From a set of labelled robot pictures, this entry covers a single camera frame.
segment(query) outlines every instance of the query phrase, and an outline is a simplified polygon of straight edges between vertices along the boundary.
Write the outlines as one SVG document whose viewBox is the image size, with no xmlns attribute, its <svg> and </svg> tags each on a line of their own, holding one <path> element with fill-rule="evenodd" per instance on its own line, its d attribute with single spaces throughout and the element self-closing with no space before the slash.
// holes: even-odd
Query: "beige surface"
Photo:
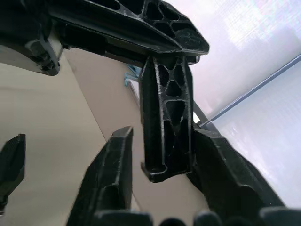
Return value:
<svg viewBox="0 0 301 226">
<path fill-rule="evenodd" d="M 185 175 L 153 184 L 140 169 L 143 130 L 138 106 L 124 86 L 127 66 L 79 49 L 66 55 L 104 137 L 108 139 L 114 130 L 127 125 L 134 127 L 133 193 L 141 209 L 151 212 L 155 225 L 167 217 L 179 217 L 191 225 L 196 212 L 207 210 L 202 193 Z"/>
<path fill-rule="evenodd" d="M 2 224 L 65 225 L 105 140 L 64 56 L 55 77 L 0 64 L 0 125 L 1 147 L 18 133 L 27 138 L 25 180 Z"/>
</svg>

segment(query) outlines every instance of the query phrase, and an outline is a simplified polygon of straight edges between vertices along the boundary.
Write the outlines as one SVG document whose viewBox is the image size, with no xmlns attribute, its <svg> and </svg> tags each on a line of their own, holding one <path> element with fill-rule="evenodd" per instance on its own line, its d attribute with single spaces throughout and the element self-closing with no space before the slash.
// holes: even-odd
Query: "frosted glass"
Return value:
<svg viewBox="0 0 301 226">
<path fill-rule="evenodd" d="M 288 207 L 301 207 L 301 62 L 214 121 Z"/>
</svg>

